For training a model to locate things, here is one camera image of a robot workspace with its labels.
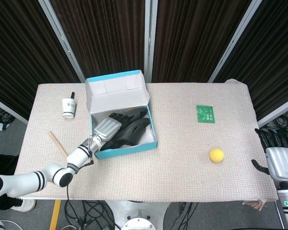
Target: box flap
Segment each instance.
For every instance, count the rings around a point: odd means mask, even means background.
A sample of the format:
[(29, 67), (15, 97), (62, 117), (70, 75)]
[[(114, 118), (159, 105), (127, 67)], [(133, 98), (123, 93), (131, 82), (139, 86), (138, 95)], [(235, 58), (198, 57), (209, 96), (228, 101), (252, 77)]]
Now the box flap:
[(144, 106), (149, 101), (140, 70), (88, 78), (85, 87), (87, 109), (91, 114)]

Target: curtain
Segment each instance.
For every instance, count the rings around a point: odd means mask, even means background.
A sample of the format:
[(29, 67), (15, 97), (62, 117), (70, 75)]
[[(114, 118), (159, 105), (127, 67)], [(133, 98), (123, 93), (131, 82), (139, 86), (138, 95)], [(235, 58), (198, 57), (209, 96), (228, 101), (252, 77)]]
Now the curtain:
[(260, 120), (288, 101), (288, 0), (264, 0), (215, 82), (249, 87)]
[(159, 0), (152, 82), (207, 82), (250, 0)]
[(28, 119), (38, 84), (79, 82), (37, 0), (0, 0), (0, 101)]
[(144, 68), (145, 0), (51, 0), (86, 78)]

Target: robotic hand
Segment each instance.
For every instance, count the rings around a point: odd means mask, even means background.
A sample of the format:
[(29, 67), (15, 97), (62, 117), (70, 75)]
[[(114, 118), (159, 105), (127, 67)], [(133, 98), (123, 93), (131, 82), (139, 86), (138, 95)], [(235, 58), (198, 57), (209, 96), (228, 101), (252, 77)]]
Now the robotic hand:
[(279, 183), (277, 193), (282, 203), (288, 223), (288, 144), (286, 140), (269, 129), (268, 132), (255, 129), (264, 148), (268, 168), (262, 167), (256, 160), (252, 160), (254, 167)]
[(0, 175), (0, 196), (6, 194), (9, 197), (20, 197), (38, 192), (46, 187), (47, 182), (66, 187), (89, 158), (93, 162), (92, 154), (100, 149), (102, 142), (109, 141), (116, 134), (122, 123), (124, 124), (122, 116), (117, 119), (106, 117), (102, 120), (94, 129), (93, 135), (68, 156), (66, 168), (54, 163), (40, 171), (14, 176)]

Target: person's foot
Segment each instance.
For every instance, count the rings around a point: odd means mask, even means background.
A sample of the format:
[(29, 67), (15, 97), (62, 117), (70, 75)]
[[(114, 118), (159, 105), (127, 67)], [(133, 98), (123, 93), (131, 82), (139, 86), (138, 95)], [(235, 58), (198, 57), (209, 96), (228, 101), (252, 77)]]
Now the person's foot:
[(22, 200), (19, 198), (15, 199), (15, 205), (11, 207), (12, 210), (19, 211), (19, 212), (28, 212), (31, 211), (35, 205), (36, 200)]

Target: yellow ball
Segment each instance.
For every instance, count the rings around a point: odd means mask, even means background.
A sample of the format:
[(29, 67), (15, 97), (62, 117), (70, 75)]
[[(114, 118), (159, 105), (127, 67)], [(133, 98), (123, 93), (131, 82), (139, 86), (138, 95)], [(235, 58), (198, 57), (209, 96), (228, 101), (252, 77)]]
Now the yellow ball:
[(213, 149), (209, 153), (210, 160), (220, 162), (224, 159), (224, 152), (221, 149)]

